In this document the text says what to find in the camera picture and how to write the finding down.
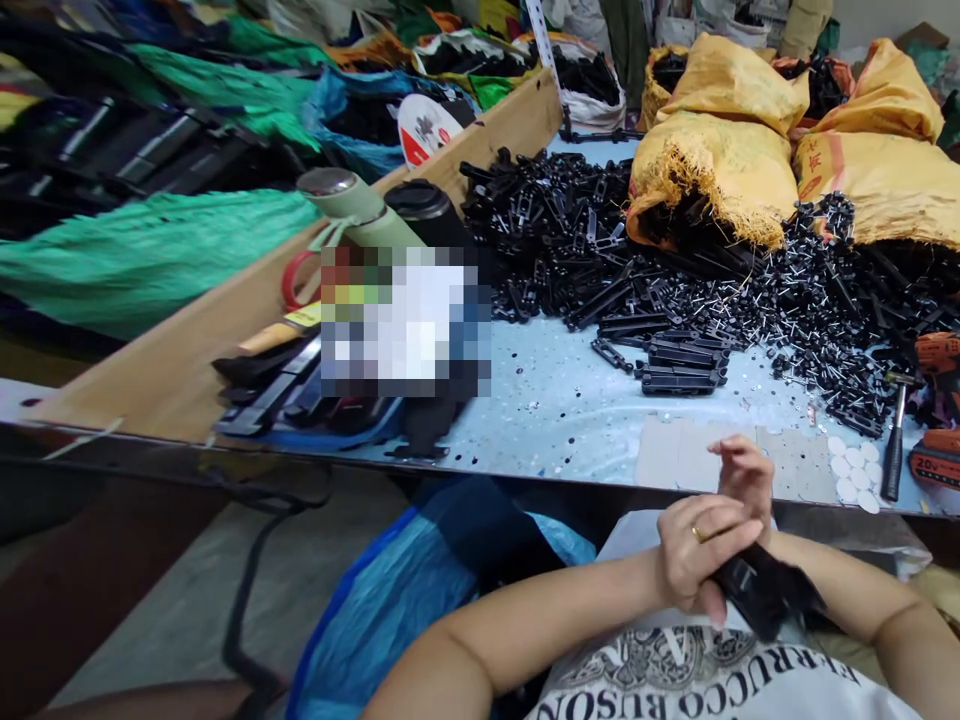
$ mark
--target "workbench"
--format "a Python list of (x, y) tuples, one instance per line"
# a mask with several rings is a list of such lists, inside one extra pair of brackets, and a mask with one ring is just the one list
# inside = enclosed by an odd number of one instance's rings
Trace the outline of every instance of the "workbench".
[[(501, 145), (535, 154), (581, 152), (591, 163), (632, 158), (636, 141), (568, 145), (556, 137), (559, 103), (544, 71), (454, 139), (413, 173), (401, 168), (375, 186), (385, 192), (412, 176), (427, 177), (462, 202), (461, 160), (485, 166)], [(191, 444), (224, 443), (210, 428), (222, 407), (219, 379), (209, 362), (280, 314), (278, 278), (316, 233), (308, 228), (286, 245), (41, 403), (32, 419), (55, 425)], [(429, 472), (647, 487), (682, 492), (716, 489), (719, 460), (706, 452), (733, 432), (752, 437), (777, 466), (777, 500), (839, 505), (830, 438), (849, 447), (864, 441), (823, 411), (817, 393), (774, 380), (766, 348), (734, 352), (728, 381), (713, 395), (646, 397), (633, 375), (594, 353), (595, 329), (570, 332), (559, 319), (491, 326), (490, 397), (476, 398), (441, 442), (449, 454), (435, 463), (399, 460), (387, 453), (398, 442), (362, 446), (323, 458), (339, 464), (422, 467)], [(621, 348), (629, 361), (641, 351)], [(145, 379), (145, 368), (152, 368)], [(904, 460), (922, 435), (904, 421)], [(873, 441), (882, 457), (885, 438)], [(284, 452), (283, 448), (269, 448)], [(890, 511), (960, 515), (960, 493), (919, 487), (906, 467), (900, 499)]]
[[(636, 141), (570, 145), (555, 139), (548, 149), (580, 152), (589, 162), (602, 165), (632, 158), (636, 146)], [(491, 395), (470, 403), (440, 443), (449, 447), (449, 454), (431, 466), (525, 479), (709, 492), (716, 489), (719, 462), (706, 452), (706, 445), (742, 432), (756, 439), (777, 466), (775, 499), (840, 505), (829, 438), (838, 437), (848, 447), (871, 442), (883, 454), (886, 438), (868, 441), (837, 423), (824, 412), (819, 392), (774, 380), (766, 348), (733, 352), (727, 384), (711, 396), (647, 397), (632, 374), (614, 369), (591, 350), (595, 336), (595, 326), (571, 332), (557, 318), (541, 316), (525, 325), (494, 322)], [(642, 351), (618, 349), (631, 362), (644, 357)], [(905, 418), (906, 450), (922, 434)], [(416, 464), (386, 454), (398, 444), (364, 446), (329, 457)], [(960, 493), (920, 487), (904, 466), (899, 501), (884, 509), (960, 514)]]

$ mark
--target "hand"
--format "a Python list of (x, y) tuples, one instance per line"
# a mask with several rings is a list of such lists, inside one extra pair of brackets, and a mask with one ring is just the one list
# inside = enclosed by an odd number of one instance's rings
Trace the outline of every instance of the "hand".
[[(697, 540), (694, 527), (709, 540)], [(696, 495), (664, 510), (657, 530), (665, 604), (686, 613), (705, 613), (714, 627), (722, 628), (727, 620), (727, 601), (720, 587), (707, 578), (756, 542), (763, 524), (750, 519), (747, 508), (738, 500)]]
[(742, 502), (748, 516), (763, 523), (759, 542), (766, 546), (773, 512), (773, 462), (743, 435), (719, 440), (707, 450), (723, 460), (718, 492)]

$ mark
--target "red and white sign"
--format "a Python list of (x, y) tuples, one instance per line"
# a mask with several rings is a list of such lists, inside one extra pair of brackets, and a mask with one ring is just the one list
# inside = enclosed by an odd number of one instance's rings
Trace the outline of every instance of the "red and white sign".
[(463, 132), (453, 115), (426, 95), (408, 95), (397, 114), (400, 146), (411, 169), (423, 165)]

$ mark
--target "black cable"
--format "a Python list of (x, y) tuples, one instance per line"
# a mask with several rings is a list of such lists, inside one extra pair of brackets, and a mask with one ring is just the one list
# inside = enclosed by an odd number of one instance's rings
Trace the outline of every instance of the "black cable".
[(274, 490), (254, 484), (229, 482), (224, 479), (219, 469), (211, 470), (202, 479), (185, 479), (175, 475), (142, 472), (120, 467), (100, 467), (87, 463), (24, 458), (13, 455), (0, 455), (0, 465), (54, 468), (71, 472), (136, 478), (147, 482), (166, 483), (181, 487), (219, 490), (244, 507), (273, 515), (269, 522), (260, 529), (250, 546), (250, 551), (247, 553), (240, 585), (237, 587), (237, 592), (233, 598), (233, 607), (230, 609), (223, 648), (220, 651), (223, 663), (252, 688), (252, 692), (233, 716), (234, 720), (260, 720), (265, 717), (270, 704), (277, 697), (282, 686), (276, 674), (243, 651), (243, 620), (247, 605), (250, 602), (250, 594), (253, 591), (253, 581), (257, 575), (263, 548), (270, 534), (280, 527), (287, 518), (299, 515), (306, 510), (322, 508), (330, 501), (330, 492), (320, 500), (304, 500), (282, 490)]
[(247, 553), (247, 561), (243, 567), (240, 585), (233, 598), (233, 607), (230, 609), (230, 619), (227, 622), (227, 635), (223, 640), (220, 657), (223, 659), (224, 665), (233, 670), (253, 688), (253, 692), (247, 696), (233, 716), (234, 720), (259, 720), (259, 718), (263, 718), (270, 707), (270, 703), (273, 702), (281, 688), (280, 680), (275, 674), (243, 651), (243, 618), (247, 612), (247, 604), (250, 602), (253, 580), (260, 565), (263, 546), (266, 544), (267, 538), (270, 537), (270, 533), (276, 530), (288, 517), (292, 517), (293, 514), (276, 515), (261, 528), (257, 538), (253, 541), (253, 545), (250, 546), (250, 552)]
[(131, 468), (93, 465), (90, 463), (62, 460), (44, 460), (43, 458), (28, 458), (17, 455), (0, 455), (0, 465), (11, 465), (13, 467), (44, 467), (92, 475), (135, 478), (137, 480), (144, 480), (147, 482), (166, 483), (168, 485), (180, 485), (182, 487), (193, 487), (204, 490), (220, 490), (226, 493), (232, 500), (242, 503), (243, 505), (254, 510), (260, 510), (261, 512), (271, 512), (271, 510), (283, 509), (281, 507), (268, 506), (265, 503), (258, 503), (258, 501), (262, 500), (278, 500), (286, 503), (289, 507), (300, 507), (303, 510), (318, 510), (326, 505), (330, 500), (329, 494), (320, 500), (304, 500), (303, 498), (283, 492), (282, 490), (266, 488), (261, 485), (245, 483), (243, 481), (231, 482), (224, 480), (222, 476), (214, 473), (209, 474), (205, 478), (183, 478), (177, 475), (144, 472), (142, 470), (133, 470)]

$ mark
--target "black thermos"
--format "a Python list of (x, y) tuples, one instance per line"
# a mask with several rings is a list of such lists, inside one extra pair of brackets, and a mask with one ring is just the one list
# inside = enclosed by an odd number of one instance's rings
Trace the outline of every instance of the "black thermos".
[(473, 248), (450, 197), (429, 180), (411, 180), (383, 196), (427, 247)]

